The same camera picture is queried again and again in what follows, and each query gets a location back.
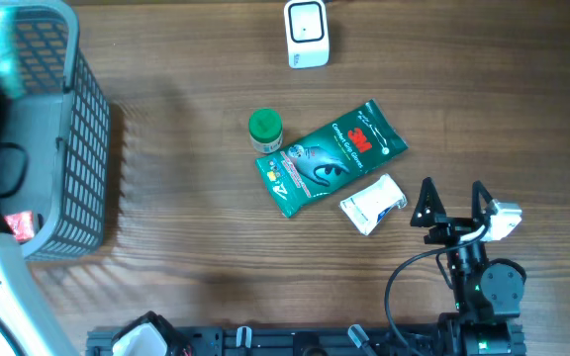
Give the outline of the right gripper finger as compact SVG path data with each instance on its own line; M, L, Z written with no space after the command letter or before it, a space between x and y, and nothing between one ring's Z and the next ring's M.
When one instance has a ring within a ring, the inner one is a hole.
M472 219L476 223L483 223L485 221L482 203L485 202L489 205L493 200L492 195L485 188L484 184L477 180L472 184Z
M446 222L446 211L431 177L422 182L420 196L412 215L410 226L432 227Z

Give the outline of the green lidded jar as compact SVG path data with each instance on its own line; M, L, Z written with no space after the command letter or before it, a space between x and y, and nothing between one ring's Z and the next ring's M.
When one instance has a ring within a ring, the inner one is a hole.
M253 148L263 154L276 151L283 141L283 124L273 109L261 108L251 114L248 131Z

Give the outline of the white tissue pack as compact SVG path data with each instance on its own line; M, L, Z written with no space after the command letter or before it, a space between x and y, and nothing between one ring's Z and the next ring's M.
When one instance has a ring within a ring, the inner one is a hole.
M393 209L401 210L408 204L404 192L389 174L339 203L355 228L363 235L373 229Z

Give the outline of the red snack packet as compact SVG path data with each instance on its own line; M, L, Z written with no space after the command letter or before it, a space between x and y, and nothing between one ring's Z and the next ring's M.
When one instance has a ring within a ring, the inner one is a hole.
M31 211L6 215L4 219L19 243L25 243L36 235L34 214Z

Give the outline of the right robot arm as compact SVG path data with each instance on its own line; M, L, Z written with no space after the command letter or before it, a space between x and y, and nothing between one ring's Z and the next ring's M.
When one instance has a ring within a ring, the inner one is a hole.
M426 227L426 244L438 245L434 255L453 293L455 312L443 313L433 327L429 344L419 343L431 355L524 355L522 329L513 324L521 314L526 272L509 259L490 259L486 244L507 237L522 221L516 203L492 197L485 186L472 185L471 216L450 217L433 180L423 180L411 219Z

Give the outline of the green 3M gloves package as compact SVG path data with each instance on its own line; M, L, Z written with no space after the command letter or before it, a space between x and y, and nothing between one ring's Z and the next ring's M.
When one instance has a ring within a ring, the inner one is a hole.
M281 213L291 218L407 149L408 144L371 99L256 159L255 166Z

